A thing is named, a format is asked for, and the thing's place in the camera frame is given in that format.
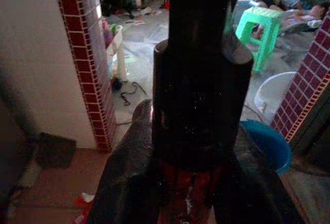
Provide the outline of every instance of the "tiled floor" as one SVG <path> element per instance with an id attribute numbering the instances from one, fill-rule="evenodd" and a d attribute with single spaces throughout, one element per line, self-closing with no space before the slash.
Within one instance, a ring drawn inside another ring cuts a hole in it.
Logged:
<path id="1" fill-rule="evenodd" d="M 43 170 L 32 189 L 18 199 L 14 218 L 8 224 L 66 224 L 81 213 L 76 198 L 94 194 L 109 154 L 78 149 L 68 169 Z"/>

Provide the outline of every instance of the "green stool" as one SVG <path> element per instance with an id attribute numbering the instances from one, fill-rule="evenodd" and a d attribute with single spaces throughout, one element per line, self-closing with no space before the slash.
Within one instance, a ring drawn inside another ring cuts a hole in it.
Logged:
<path id="1" fill-rule="evenodd" d="M 254 64 L 252 70 L 260 72 L 265 64 L 272 58 L 272 52 L 275 47 L 278 30 L 280 28 L 281 11 L 275 11 L 262 7 L 252 7 L 244 11 L 242 18 L 236 30 L 237 38 L 243 43 L 248 42 L 258 44 L 259 50 L 253 53 Z M 255 24 L 264 26 L 261 40 L 251 37 Z"/>

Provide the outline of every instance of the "electrical cord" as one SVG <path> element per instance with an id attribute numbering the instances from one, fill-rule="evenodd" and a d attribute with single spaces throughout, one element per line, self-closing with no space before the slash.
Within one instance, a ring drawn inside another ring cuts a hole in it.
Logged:
<path id="1" fill-rule="evenodd" d="M 248 108 L 250 111 L 252 111 L 253 114 L 255 114 L 255 115 L 259 118 L 259 121 L 260 121 L 260 122 L 263 122 L 261 116 L 260 116 L 260 115 L 259 115 L 254 109 L 252 109 L 251 107 L 249 107 L 249 106 L 246 105 L 246 104 L 244 104 L 244 107 L 246 107 L 246 108 Z"/>
<path id="2" fill-rule="evenodd" d="M 116 125 L 119 126 L 119 125 L 126 125 L 126 124 L 130 124 L 130 123 L 132 123 L 132 121 L 116 123 Z"/>
<path id="3" fill-rule="evenodd" d="M 122 92 L 121 94 L 120 94 L 120 97 L 125 101 L 124 102 L 124 105 L 125 106 L 129 106 L 130 105 L 130 101 L 127 99 L 127 97 L 125 96 L 125 95 L 133 95 L 133 94 L 135 94 L 136 93 L 136 91 L 137 91 L 137 89 L 138 88 L 140 88 L 141 89 L 141 91 L 143 91 L 143 93 L 146 95 L 146 96 L 148 96 L 148 94 L 146 93 L 146 91 L 142 88 L 142 86 L 140 86 L 139 85 L 139 83 L 137 83 L 137 82 L 132 82 L 132 86 L 134 86 L 134 91 L 132 91 L 132 92 Z"/>

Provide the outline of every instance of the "white bucket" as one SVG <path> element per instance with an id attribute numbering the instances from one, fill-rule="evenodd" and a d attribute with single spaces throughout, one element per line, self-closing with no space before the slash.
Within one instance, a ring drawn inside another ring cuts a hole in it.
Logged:
<path id="1" fill-rule="evenodd" d="M 269 122 L 273 119 L 295 73 L 285 72 L 274 75 L 265 80 L 259 87 L 254 98 L 254 104 Z"/>

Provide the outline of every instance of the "red and white tiled column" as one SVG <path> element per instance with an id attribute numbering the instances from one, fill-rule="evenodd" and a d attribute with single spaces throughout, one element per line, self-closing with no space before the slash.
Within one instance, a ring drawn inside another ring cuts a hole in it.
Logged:
<path id="1" fill-rule="evenodd" d="M 271 126 L 291 141 L 330 82 L 330 10 L 293 78 Z"/>
<path id="2" fill-rule="evenodd" d="M 58 0 L 97 147 L 111 152 L 116 119 L 100 0 Z"/>

